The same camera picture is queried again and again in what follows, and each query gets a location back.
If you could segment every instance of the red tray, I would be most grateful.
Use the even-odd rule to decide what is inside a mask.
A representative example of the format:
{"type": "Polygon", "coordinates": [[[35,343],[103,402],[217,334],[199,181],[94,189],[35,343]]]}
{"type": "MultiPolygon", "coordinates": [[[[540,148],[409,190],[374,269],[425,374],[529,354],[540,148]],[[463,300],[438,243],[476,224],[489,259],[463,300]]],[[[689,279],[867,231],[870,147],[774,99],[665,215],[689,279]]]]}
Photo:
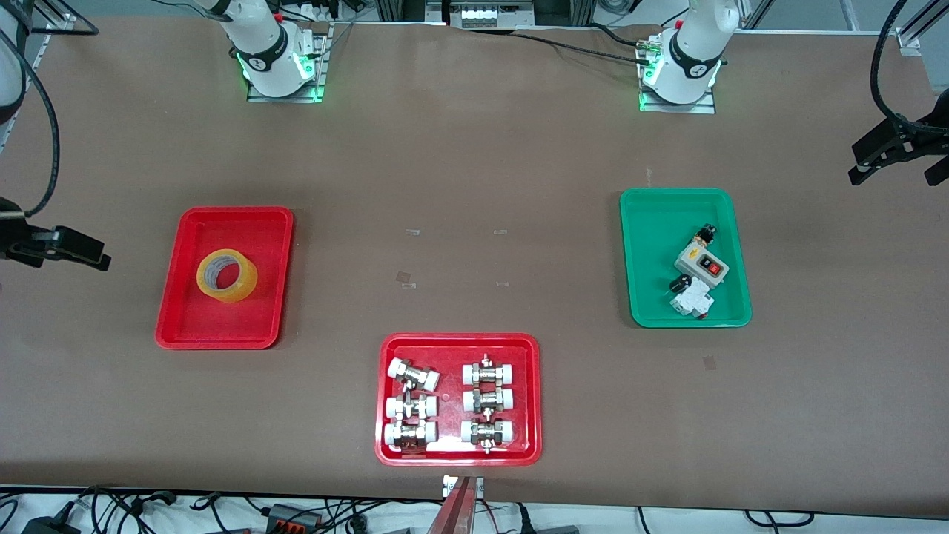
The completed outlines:
{"type": "Polygon", "coordinates": [[[170,350],[266,349],[277,340],[287,282],[293,214],[284,207],[197,207],[181,216],[158,312],[155,340],[170,350]],[[257,286],[240,302],[201,293],[197,266],[232,248],[257,267],[257,286]]]}
{"type": "Polygon", "coordinates": [[[540,458],[540,347],[527,334],[392,334],[382,343],[379,388],[376,399],[376,445],[379,461],[387,466],[529,466],[540,458]],[[513,422],[514,439],[506,450],[490,454],[470,443],[461,442],[461,421],[474,415],[465,413],[461,393],[471,386],[461,383],[461,366],[481,361],[484,354],[497,365],[512,365],[514,408],[498,417],[513,422]],[[428,444],[421,454],[402,454],[390,448],[382,438],[385,399],[397,396],[402,384],[389,378],[393,358],[407,359],[415,367],[431,367],[441,373],[435,395],[438,398],[438,441],[428,444]]]}

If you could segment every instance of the tape roll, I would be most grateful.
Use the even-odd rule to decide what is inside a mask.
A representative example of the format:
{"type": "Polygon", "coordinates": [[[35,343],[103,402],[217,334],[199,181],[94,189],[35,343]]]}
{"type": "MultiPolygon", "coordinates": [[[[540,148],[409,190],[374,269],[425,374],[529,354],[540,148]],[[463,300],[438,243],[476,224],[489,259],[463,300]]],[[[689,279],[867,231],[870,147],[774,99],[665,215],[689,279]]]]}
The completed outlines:
{"type": "Polygon", "coordinates": [[[240,302],[257,286],[257,267],[234,249],[221,249],[201,260],[201,264],[197,266],[196,278],[197,287],[204,295],[221,302],[240,302]],[[240,269],[237,280],[228,287],[217,287],[217,277],[230,265],[237,265],[240,269]]]}

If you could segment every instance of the power adapter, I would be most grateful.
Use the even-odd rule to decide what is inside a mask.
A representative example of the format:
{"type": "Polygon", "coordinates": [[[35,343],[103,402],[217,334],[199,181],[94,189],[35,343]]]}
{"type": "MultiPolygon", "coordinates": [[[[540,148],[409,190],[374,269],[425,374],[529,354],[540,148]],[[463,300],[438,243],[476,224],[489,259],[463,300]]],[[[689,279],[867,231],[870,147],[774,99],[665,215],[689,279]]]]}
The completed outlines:
{"type": "Polygon", "coordinates": [[[75,526],[60,523],[51,517],[38,517],[29,520],[27,526],[23,527],[23,534],[82,534],[82,532],[75,526]]]}
{"type": "Polygon", "coordinates": [[[320,514],[287,505],[273,505],[267,513],[267,531],[288,534],[314,534],[320,514]]]}

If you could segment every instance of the table surface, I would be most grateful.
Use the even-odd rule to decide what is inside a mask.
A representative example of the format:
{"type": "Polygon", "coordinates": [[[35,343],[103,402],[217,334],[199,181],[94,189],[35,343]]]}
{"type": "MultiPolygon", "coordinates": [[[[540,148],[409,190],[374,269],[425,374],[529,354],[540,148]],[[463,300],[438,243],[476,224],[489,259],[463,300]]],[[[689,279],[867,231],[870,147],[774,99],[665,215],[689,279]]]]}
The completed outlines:
{"type": "MultiPolygon", "coordinates": [[[[249,105],[216,24],[97,22],[43,61],[63,171],[34,223],[114,260],[0,267],[4,483],[432,498],[451,472],[499,501],[944,514],[949,187],[922,161],[849,185],[882,118],[873,38],[737,35],[718,113],[684,116],[639,112],[629,65],[428,26],[354,28],[321,105],[249,105]],[[620,194],[709,186],[735,202],[752,322],[637,327],[620,194]],[[179,216],[241,204],[296,215],[281,339],[160,349],[179,216]],[[541,459],[381,465],[379,346],[399,331],[534,335],[541,459]]],[[[891,43],[883,78],[900,112],[931,109],[919,58],[891,43]]],[[[47,138],[31,91],[4,196],[39,198],[47,138]]]]}

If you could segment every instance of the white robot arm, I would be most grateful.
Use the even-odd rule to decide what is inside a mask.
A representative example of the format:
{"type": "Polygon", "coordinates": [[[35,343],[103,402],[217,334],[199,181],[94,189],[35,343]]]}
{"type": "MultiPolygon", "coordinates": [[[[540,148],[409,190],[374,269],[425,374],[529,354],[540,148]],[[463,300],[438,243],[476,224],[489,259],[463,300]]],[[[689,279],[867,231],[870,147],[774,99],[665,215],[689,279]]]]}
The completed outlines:
{"type": "MultiPolygon", "coordinates": [[[[0,0],[0,31],[20,50],[25,50],[28,27],[27,9],[22,3],[0,0]]],[[[13,50],[0,43],[0,124],[9,121],[20,108],[27,88],[27,74],[13,50]]]]}
{"type": "Polygon", "coordinates": [[[689,0],[680,29],[659,36],[661,56],[643,83],[673,104],[691,104],[715,82],[721,54],[738,28],[735,0],[689,0]]]}
{"type": "Polygon", "coordinates": [[[290,21],[278,23],[266,0],[195,1],[227,32],[245,76],[264,96],[291,95],[315,76],[306,53],[313,33],[290,21]]]}

